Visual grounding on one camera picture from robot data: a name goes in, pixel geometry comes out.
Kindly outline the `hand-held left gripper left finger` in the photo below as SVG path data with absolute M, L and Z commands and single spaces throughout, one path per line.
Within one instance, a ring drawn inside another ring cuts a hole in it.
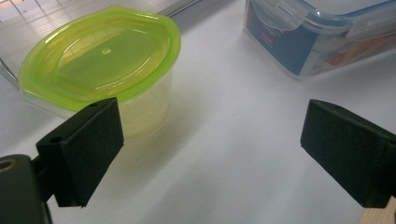
M 118 101 L 87 105 L 36 143 L 40 194 L 86 206 L 124 143 Z

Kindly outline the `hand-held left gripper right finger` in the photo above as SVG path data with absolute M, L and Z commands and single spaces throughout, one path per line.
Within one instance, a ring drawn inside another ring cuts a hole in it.
M 364 208 L 396 198 L 396 134 L 332 103 L 309 101 L 302 148 Z

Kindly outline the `green plastic lid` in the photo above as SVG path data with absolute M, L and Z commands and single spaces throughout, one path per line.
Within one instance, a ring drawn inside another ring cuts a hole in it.
M 40 40 L 19 73 L 23 93 L 68 111 L 116 97 L 126 102 L 169 72 L 181 46 L 170 18 L 112 6 Z

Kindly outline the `light wooden board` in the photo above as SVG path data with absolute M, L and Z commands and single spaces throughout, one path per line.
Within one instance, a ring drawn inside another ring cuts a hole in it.
M 396 198 L 392 197 L 386 208 L 366 208 L 359 224 L 396 224 Z

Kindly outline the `clear rectangular container blue label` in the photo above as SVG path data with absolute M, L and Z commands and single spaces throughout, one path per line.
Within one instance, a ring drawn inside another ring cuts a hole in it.
M 320 35 L 303 26 L 293 31 L 261 22 L 250 0 L 246 2 L 245 30 L 294 77 L 311 77 L 374 61 L 396 52 L 396 34 L 368 40 L 343 35 Z

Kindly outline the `clear lid with blue seal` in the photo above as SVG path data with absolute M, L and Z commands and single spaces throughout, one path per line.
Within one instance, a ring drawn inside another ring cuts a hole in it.
M 396 0 L 250 0 L 264 24 L 283 31 L 368 40 L 396 34 Z

